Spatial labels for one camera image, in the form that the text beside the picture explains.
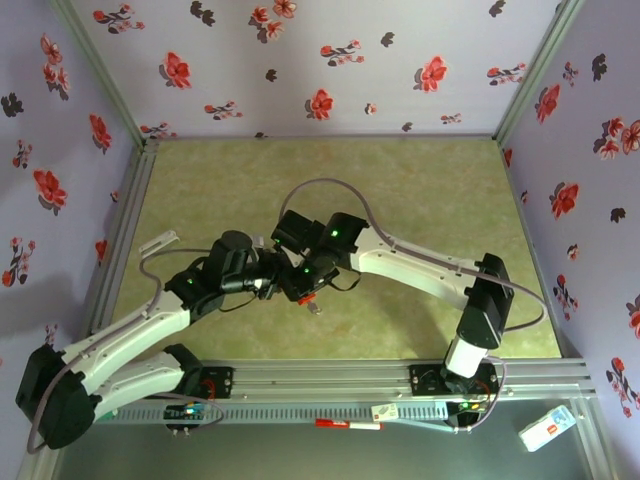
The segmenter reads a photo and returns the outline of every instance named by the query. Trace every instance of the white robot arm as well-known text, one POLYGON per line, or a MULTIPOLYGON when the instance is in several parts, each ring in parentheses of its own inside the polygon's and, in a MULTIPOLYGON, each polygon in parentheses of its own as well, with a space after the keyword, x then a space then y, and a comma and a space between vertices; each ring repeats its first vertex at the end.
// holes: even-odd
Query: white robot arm
POLYGON ((287 211, 271 238, 273 249, 256 249, 246 234, 225 232, 207 257, 177 273, 154 299, 121 321, 62 352, 49 345, 36 350, 16 403, 37 424, 45 443, 53 449, 64 447, 122 405, 164 392, 189 391, 199 381, 202 365, 183 345, 167 347, 146 361, 129 362, 219 309, 226 294, 252 292, 268 300, 283 292, 289 300, 304 303, 332 285, 338 268, 391 278, 462 310, 441 372, 452 390, 463 391, 487 350, 500 344, 513 291, 437 266, 415 253, 508 280, 498 257, 486 254, 482 262, 474 262, 397 239, 384 241, 365 220, 344 213, 334 214, 325 226, 287 211))

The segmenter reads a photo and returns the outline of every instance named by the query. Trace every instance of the white label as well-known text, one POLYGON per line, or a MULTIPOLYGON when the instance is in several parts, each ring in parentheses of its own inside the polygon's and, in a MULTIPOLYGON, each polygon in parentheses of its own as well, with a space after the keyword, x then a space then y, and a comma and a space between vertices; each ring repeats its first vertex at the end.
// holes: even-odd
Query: white label
POLYGON ((388 420, 397 420, 398 406, 395 403, 387 403, 385 405, 376 405, 371 407, 371 416, 374 422, 385 422, 388 420))

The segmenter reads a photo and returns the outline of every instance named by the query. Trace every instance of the small red object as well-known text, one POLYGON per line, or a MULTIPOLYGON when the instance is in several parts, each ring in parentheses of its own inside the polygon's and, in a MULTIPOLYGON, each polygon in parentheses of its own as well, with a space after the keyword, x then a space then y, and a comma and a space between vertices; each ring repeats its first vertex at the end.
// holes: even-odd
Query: small red object
POLYGON ((330 420, 328 418, 317 418, 316 427, 320 428, 349 428, 349 422, 330 420))
POLYGON ((300 300, 298 300, 298 305, 306 305, 307 303, 309 303, 310 301, 312 301, 314 298, 316 298, 316 294, 312 293, 311 295, 301 298, 300 300))

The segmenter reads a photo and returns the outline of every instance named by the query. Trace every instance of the wire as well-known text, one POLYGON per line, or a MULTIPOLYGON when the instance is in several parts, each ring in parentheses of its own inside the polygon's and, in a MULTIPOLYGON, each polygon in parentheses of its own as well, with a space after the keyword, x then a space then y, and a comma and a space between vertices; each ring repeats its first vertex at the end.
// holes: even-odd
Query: wire
POLYGON ((254 295, 253 297, 251 297, 251 300, 248 300, 244 303, 241 303, 240 305, 236 305, 235 307, 231 307, 231 308, 219 308, 218 311, 222 312, 222 313, 229 313, 229 312, 233 312, 235 310, 240 310, 242 307, 246 307, 247 305, 249 305, 251 302, 253 302, 256 298, 258 298, 258 295, 254 295))
MULTIPOLYGON (((138 269, 140 270, 140 273, 142 273, 145 277, 150 278, 151 280, 153 280, 153 282, 156 285, 155 293, 153 294, 153 298, 151 299, 151 302, 147 306, 146 310, 147 311, 151 311, 151 310, 153 310, 155 308, 155 306, 157 305, 158 301, 160 300, 160 294, 162 292, 162 280, 157 275, 155 275, 155 274, 153 274, 151 272, 148 272, 145 269, 145 263, 146 262, 148 262, 149 260, 151 260, 153 258, 160 257, 162 255, 167 255, 167 254, 170 254, 170 253, 208 253, 208 252, 209 252, 209 250, 205 250, 205 249, 202 249, 202 248, 177 248, 175 250, 167 250, 167 251, 164 251, 164 252, 156 252, 156 253, 153 253, 153 254, 149 255, 148 257, 143 258, 140 261, 138 269)), ((73 369, 73 367, 75 367, 83 357, 90 357, 91 356, 91 352, 90 352, 89 349, 91 349, 91 351, 95 351, 100 346, 104 345, 106 342, 108 342, 109 340, 111 340, 115 336, 119 335, 125 329, 131 328, 132 326, 135 326, 135 325, 143 322, 145 320, 145 318, 146 317, 144 316, 144 314, 138 315, 130 323, 124 324, 121 327, 116 328, 113 332, 105 335, 104 337, 100 338, 99 340, 96 340, 86 350, 83 350, 82 352, 80 352, 77 357, 75 357, 74 359, 70 360, 69 363, 67 363, 62 368, 62 370, 60 370, 53 377, 53 380, 51 380, 49 385, 47 385, 47 388, 45 389, 44 393, 42 394, 42 397, 40 398, 40 402, 38 403, 38 407, 36 408, 36 412, 35 412, 35 414, 33 416, 32 422, 31 422, 31 429, 29 430, 29 437, 27 438, 27 452, 29 454, 34 455, 34 454, 38 453, 40 450, 42 450, 46 446, 46 442, 43 442, 40 445, 35 446, 36 437, 38 436, 38 429, 40 428, 40 423, 42 422, 42 417, 43 417, 44 411, 45 411, 45 409, 47 407, 47 403, 49 402, 49 398, 51 397, 51 394, 53 393, 53 390, 56 388, 58 383, 60 383, 60 380, 62 379, 62 377, 64 377, 64 375, 67 372, 71 371, 73 369)))
POLYGON ((376 218, 373 215, 373 211, 371 210, 371 205, 369 205, 369 202, 364 197, 364 195, 362 195, 362 193, 360 193, 360 191, 358 189, 356 189, 354 186, 348 184, 347 182, 343 182, 342 180, 338 180, 337 178, 314 178, 312 180, 307 180, 306 182, 303 182, 300 185, 298 185, 297 187, 295 187, 293 190, 291 190, 289 192, 289 194, 285 197, 284 201, 282 202, 282 206, 280 207, 280 215, 279 215, 278 218, 282 218, 283 217, 284 212, 286 211, 287 205, 289 204, 289 201, 291 200, 291 198, 293 198, 293 196, 300 189, 302 189, 302 188, 304 188, 306 186, 309 186, 311 184, 320 183, 320 182, 335 183, 337 185, 345 187, 347 190, 351 191, 356 197, 358 197, 358 200, 360 200, 360 203, 362 203, 362 206, 364 207, 365 211, 367 212, 367 218, 369 219, 369 223, 371 224, 371 227, 375 230, 375 232, 382 239, 382 241, 384 243, 386 243, 392 249, 394 249, 394 250, 396 250, 398 252, 404 253, 406 255, 409 255, 411 257, 417 258, 419 260, 432 263, 432 264, 437 265, 437 266, 442 267, 442 268, 446 268, 447 270, 455 270, 456 272, 464 274, 464 275, 471 275, 472 277, 481 278, 482 280, 487 280, 489 282, 497 283, 498 285, 502 285, 503 287, 508 287, 508 288, 513 289, 513 290, 519 290, 519 291, 529 295, 534 300, 536 300, 536 302, 538 302, 538 304, 542 308, 542 313, 537 318, 535 318, 534 320, 532 320, 530 322, 523 323, 521 325, 515 325, 513 327, 507 327, 504 330, 505 332, 515 332, 517 330, 523 330, 525 328, 533 327, 535 325, 540 324, 549 315, 549 311, 547 309, 547 305, 546 305, 544 299, 542 297, 540 297, 538 294, 536 294, 535 292, 533 292, 532 290, 528 289, 527 287, 524 287, 524 286, 519 285, 517 283, 510 282, 508 280, 503 280, 501 278, 494 277, 493 275, 489 275, 489 274, 486 274, 484 272, 478 272, 478 271, 472 270, 470 268, 461 267, 461 266, 459 266, 459 265, 457 265, 455 263, 446 262, 444 260, 440 260, 439 258, 432 257, 430 255, 426 255, 426 254, 421 253, 421 252, 416 252, 414 250, 411 250, 410 248, 406 248, 406 247, 403 247, 402 245, 396 244, 395 241, 391 237, 387 236, 387 234, 384 233, 384 231, 382 230, 382 228, 380 227, 380 225, 376 221, 376 218))
POLYGON ((337 290, 339 292, 350 292, 351 290, 353 290, 354 288, 356 288, 358 286, 358 284, 360 283, 360 280, 362 279, 362 273, 360 273, 360 272, 357 272, 357 273, 358 273, 358 278, 356 278, 356 280, 351 284, 351 286, 349 286, 347 288, 338 287, 331 280, 329 282, 327 282, 327 285, 329 285, 331 288, 333 288, 334 290, 337 290))
POLYGON ((480 380, 476 380, 475 382, 478 385, 480 385, 482 388, 484 388, 484 391, 487 393, 487 402, 491 400, 491 390, 489 390, 489 387, 487 386, 487 384, 480 380))

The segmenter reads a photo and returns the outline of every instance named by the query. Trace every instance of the lavender wall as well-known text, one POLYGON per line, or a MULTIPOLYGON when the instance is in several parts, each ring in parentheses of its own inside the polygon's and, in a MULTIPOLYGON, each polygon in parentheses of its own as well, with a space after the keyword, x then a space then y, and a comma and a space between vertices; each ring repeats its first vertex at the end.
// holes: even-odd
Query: lavender wall
POLYGON ((0 478, 9 480, 29 427, 14 403, 27 358, 78 334, 133 143, 47 2, 0 0, 0 11, 0 478))
POLYGON ((628 478, 640 475, 638 18, 637 0, 587 1, 505 145, 555 316, 628 478))

